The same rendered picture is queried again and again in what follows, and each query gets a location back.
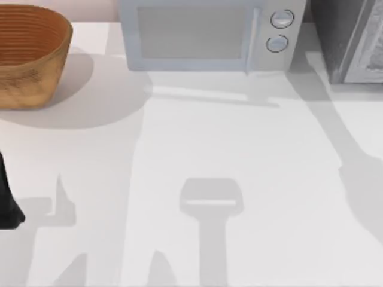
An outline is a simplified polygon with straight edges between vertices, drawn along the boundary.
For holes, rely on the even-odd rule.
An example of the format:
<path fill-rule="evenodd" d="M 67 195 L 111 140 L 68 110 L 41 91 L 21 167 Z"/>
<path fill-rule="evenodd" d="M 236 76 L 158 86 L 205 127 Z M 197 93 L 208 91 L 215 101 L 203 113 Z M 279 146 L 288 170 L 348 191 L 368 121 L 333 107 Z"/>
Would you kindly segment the microwave oven door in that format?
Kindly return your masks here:
<path fill-rule="evenodd" d="M 252 70 L 261 0 L 118 0 L 133 71 Z"/>

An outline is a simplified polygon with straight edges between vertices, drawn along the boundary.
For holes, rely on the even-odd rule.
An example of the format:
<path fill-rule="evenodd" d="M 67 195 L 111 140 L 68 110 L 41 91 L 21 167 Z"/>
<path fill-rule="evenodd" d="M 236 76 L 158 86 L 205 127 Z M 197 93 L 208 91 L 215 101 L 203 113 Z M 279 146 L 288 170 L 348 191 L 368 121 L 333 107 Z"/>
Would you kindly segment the pale microwave oven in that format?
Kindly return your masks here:
<path fill-rule="evenodd" d="M 252 70 L 249 73 L 285 71 L 291 65 L 307 0 L 261 0 L 261 2 L 263 7 L 257 21 L 256 41 L 251 61 Z M 272 26 L 270 17 L 274 12 L 286 9 L 294 13 L 294 22 L 285 29 L 276 29 Z M 266 41 L 277 35 L 286 36 L 289 39 L 289 46 L 283 52 L 271 53 L 266 48 Z"/>

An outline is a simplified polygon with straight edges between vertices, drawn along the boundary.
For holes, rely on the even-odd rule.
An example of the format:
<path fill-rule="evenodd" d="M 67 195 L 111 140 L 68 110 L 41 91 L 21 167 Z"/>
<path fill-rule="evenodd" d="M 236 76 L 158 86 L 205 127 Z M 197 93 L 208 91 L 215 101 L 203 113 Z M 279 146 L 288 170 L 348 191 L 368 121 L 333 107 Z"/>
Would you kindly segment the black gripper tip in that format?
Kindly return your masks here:
<path fill-rule="evenodd" d="M 14 230 L 25 222 L 25 214 L 15 201 L 0 152 L 0 230 Z"/>

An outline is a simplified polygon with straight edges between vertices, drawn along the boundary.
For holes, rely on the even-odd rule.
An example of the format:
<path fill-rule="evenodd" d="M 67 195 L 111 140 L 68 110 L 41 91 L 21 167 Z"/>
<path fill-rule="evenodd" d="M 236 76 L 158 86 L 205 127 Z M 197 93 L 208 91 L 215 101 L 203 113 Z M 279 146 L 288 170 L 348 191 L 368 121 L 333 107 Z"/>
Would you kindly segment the round microwave knob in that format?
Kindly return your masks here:
<path fill-rule="evenodd" d="M 266 48 L 271 53 L 280 53 L 285 51 L 289 46 L 289 39 L 284 35 L 270 37 L 266 41 Z"/>
<path fill-rule="evenodd" d="M 276 29 L 285 29 L 294 22 L 294 13 L 291 10 L 279 10 L 270 17 L 270 22 Z"/>

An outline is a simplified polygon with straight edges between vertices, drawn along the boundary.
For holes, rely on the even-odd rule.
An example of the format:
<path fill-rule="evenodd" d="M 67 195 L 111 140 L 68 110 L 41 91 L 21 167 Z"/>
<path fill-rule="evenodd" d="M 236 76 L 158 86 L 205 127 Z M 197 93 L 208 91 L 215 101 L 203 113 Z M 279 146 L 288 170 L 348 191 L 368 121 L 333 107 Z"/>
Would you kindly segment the brown woven basket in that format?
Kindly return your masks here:
<path fill-rule="evenodd" d="M 0 4 L 0 109 L 39 108 L 52 100 L 72 34 L 57 11 Z"/>

